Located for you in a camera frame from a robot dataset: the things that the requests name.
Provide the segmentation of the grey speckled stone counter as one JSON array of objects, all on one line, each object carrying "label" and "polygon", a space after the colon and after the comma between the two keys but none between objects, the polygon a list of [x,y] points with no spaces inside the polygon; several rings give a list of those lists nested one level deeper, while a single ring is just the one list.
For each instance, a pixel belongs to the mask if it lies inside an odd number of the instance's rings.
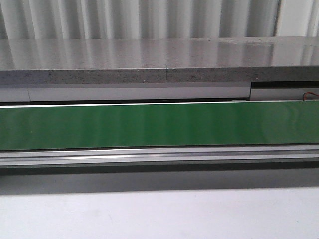
[{"label": "grey speckled stone counter", "polygon": [[318,81],[317,37],[0,42],[2,85]]}]

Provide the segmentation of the green conveyor belt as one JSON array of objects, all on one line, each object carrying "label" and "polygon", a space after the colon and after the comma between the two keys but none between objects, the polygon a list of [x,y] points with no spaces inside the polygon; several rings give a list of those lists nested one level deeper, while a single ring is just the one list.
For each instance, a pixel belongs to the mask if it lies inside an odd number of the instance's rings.
[{"label": "green conveyor belt", "polygon": [[0,148],[316,144],[318,101],[9,106]]}]

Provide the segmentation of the white pleated curtain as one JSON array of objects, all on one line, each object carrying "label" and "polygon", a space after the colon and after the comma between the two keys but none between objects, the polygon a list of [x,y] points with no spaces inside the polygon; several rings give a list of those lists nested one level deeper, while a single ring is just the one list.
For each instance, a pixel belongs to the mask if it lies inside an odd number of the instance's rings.
[{"label": "white pleated curtain", "polygon": [[1,39],[318,36],[316,0],[3,0]]}]

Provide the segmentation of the aluminium conveyor frame rail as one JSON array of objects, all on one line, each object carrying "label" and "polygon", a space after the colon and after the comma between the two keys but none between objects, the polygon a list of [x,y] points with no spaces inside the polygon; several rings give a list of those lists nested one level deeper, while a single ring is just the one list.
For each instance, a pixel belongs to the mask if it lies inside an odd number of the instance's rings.
[{"label": "aluminium conveyor frame rail", "polygon": [[319,147],[249,145],[4,151],[1,175],[317,168]]}]

